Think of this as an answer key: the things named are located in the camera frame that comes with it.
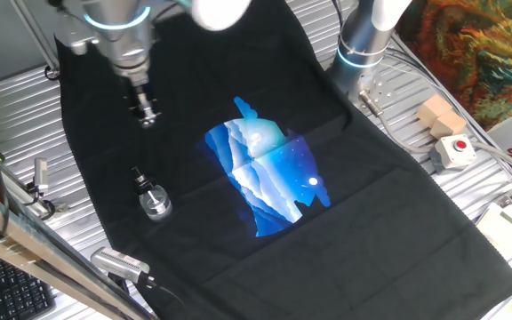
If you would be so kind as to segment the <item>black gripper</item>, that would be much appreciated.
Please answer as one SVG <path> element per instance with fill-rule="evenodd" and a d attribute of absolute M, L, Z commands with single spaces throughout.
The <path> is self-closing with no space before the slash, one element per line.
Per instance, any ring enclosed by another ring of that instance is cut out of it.
<path fill-rule="evenodd" d="M 130 78 L 124 79 L 124 96 L 130 111 L 137 115 L 142 128 L 148 128 L 156 123 L 156 118 L 161 115 L 156 112 L 156 98 L 153 95 L 150 83 L 135 85 Z"/>

